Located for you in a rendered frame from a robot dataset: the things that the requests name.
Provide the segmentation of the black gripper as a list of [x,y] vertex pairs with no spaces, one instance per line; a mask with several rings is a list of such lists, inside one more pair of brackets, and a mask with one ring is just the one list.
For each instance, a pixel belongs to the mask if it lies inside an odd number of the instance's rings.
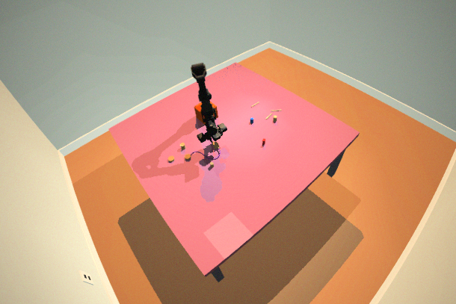
[[[217,126],[216,126],[216,127],[217,127]],[[218,128],[218,127],[219,127],[219,128]],[[223,132],[227,131],[227,127],[226,127],[223,123],[219,124],[218,127],[217,127],[217,130],[221,130],[221,129],[222,129]],[[212,138],[209,137],[209,135],[208,135],[207,132],[206,132],[205,134],[203,134],[203,133],[197,134],[197,139],[198,139],[201,143],[205,142],[206,140],[210,140],[211,143],[212,143]]]

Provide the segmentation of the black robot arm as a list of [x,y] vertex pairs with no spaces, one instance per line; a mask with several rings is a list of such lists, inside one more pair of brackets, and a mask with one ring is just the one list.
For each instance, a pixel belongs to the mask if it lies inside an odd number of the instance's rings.
[[[196,63],[191,65],[191,73],[192,76],[197,80],[197,83],[199,84],[199,90],[198,90],[198,99],[199,102],[201,102],[201,114],[202,118],[203,116],[205,117],[203,119],[203,122],[206,123],[206,130],[209,135],[214,141],[217,141],[223,136],[223,131],[217,130],[215,120],[216,120],[216,111],[215,108],[212,107],[212,103],[210,102],[210,99],[212,99],[212,94],[206,89],[205,86],[205,77],[207,75],[206,71],[206,65],[203,63]],[[215,116],[213,116],[213,114]]]

